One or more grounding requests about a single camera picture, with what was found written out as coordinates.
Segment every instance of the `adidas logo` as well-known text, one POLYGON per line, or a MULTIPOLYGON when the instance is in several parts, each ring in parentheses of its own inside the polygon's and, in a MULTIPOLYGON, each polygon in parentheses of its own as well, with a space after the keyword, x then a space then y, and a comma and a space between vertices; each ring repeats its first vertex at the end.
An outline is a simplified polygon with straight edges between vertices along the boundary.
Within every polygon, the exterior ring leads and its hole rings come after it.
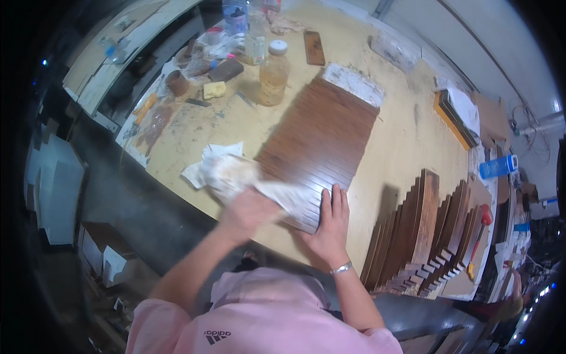
POLYGON ((224 339, 231 335, 230 332, 224 331, 205 331, 204 336, 208 339, 208 342, 213 345, 217 342, 220 342, 221 339, 224 339))

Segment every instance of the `cable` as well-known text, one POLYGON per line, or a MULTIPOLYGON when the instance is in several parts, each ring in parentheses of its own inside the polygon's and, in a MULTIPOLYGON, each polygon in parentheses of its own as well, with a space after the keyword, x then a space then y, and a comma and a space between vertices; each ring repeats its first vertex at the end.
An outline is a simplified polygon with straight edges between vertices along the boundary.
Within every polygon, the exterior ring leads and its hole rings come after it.
POLYGON ((537 159, 543 164, 543 165, 548 165, 548 163, 550 162, 550 157, 551 157, 551 150, 550 150, 550 144, 548 142, 548 139, 546 138, 546 135, 544 133, 544 131, 537 131, 536 128, 540 127, 540 123, 537 121, 537 119, 534 117, 534 114, 532 113, 532 111, 530 110, 530 108, 528 107, 528 105, 524 105, 524 104, 520 104, 520 105, 516 105, 512 110, 511 110, 511 116, 513 118, 514 121, 517 121, 515 119, 515 111, 517 110, 517 108, 523 108, 523 114, 525 115, 525 117, 527 118, 527 121, 529 123, 529 126, 531 128, 534 129, 534 136, 531 138, 530 136, 525 134, 525 139, 527 141, 528 144, 528 148, 527 150, 520 156, 520 159, 523 159, 525 156, 528 155, 529 152, 533 152, 535 154, 535 156, 537 157, 537 159), (543 148, 539 148, 537 146, 535 146, 535 141, 537 141, 537 137, 539 136, 542 137, 543 139, 543 144, 544 147, 543 148))
POLYGON ((535 262, 534 259, 532 259, 531 256, 529 256, 528 254, 525 254, 525 256, 527 256, 527 258, 528 258, 534 265, 536 265, 536 266, 538 266, 538 267, 540 267, 540 268, 543 268, 544 270, 551 271, 551 269, 544 268, 543 266, 541 266, 540 264, 538 264, 537 262, 535 262))

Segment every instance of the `floor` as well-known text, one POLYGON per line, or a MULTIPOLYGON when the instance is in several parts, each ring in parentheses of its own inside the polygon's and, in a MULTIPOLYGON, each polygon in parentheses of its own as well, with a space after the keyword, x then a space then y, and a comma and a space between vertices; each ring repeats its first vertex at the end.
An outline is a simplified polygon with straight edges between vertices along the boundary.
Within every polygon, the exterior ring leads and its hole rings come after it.
MULTIPOLYGON (((82 221, 108 222, 158 274, 163 275, 190 252, 215 226, 216 221, 162 186, 114 142, 112 133, 86 116, 77 120, 71 143, 88 164, 82 221)), ((233 269, 246 249, 256 251, 260 263, 289 271, 311 274, 327 291, 334 309, 339 309, 332 277, 314 268, 299 265, 265 247, 251 242, 231 252, 212 272, 199 295, 199 308, 208 302, 212 283, 233 269)), ((435 301, 386 294, 375 304, 385 324, 399 339, 439 333, 463 326, 471 330, 470 340, 479 337, 484 325, 453 309, 438 298, 435 301)))

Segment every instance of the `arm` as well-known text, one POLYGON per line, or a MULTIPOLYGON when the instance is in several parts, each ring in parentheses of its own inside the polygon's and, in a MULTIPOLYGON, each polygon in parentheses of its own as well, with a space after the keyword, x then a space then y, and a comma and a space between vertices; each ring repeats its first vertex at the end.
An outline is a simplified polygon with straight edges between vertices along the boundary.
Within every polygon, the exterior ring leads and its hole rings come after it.
POLYGON ((521 275, 515 268, 511 268, 511 273, 514 276, 513 293, 511 294, 511 297, 514 300, 518 300, 520 297, 522 297, 521 275))
POLYGON ((200 287, 216 265, 234 248, 249 241, 259 225, 274 221, 280 210, 256 190, 240 193, 222 213, 217 227, 161 278, 149 298, 173 302, 190 312, 200 287))
MULTIPOLYGON (((300 232, 299 235, 330 269, 337 269, 350 261, 346 252, 350 209, 344 189, 332 186, 332 196, 331 202, 328 190, 323 191, 321 220, 316 233, 300 232)), ((334 280, 344 322, 361 332, 385 328, 381 314, 353 268, 335 274, 334 280)))

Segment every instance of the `jar lid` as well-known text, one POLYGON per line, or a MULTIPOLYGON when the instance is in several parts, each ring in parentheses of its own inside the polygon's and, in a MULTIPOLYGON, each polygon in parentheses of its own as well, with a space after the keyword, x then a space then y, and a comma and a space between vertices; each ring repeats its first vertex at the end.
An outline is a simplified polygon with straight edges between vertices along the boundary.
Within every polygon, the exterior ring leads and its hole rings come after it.
POLYGON ((287 42, 276 39, 269 43, 269 53, 274 56, 282 56, 287 53, 287 42))

